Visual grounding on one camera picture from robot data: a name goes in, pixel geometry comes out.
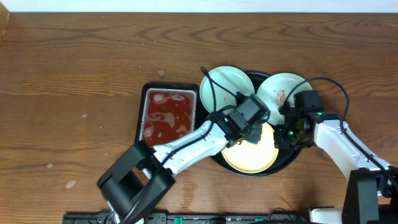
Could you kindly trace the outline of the yellow plate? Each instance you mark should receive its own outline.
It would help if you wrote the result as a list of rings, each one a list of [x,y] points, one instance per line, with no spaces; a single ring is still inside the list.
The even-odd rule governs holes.
[[[262,125],[261,140],[241,144],[222,150],[225,161],[234,169],[245,174],[257,174],[270,166],[277,159],[279,150],[274,147],[274,129],[268,123]]]

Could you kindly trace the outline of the green yellow sponge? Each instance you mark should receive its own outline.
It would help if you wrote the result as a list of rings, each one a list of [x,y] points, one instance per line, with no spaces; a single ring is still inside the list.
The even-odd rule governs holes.
[[[261,140],[262,124],[252,124],[248,129],[246,141],[252,144],[257,144]]]

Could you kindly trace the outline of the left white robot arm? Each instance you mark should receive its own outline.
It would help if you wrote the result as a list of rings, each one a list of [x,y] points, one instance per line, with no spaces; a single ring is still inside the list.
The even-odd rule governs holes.
[[[175,176],[199,160],[247,139],[270,111],[243,106],[212,112],[194,132],[170,143],[135,142],[97,181],[120,223],[137,223],[164,197]]]

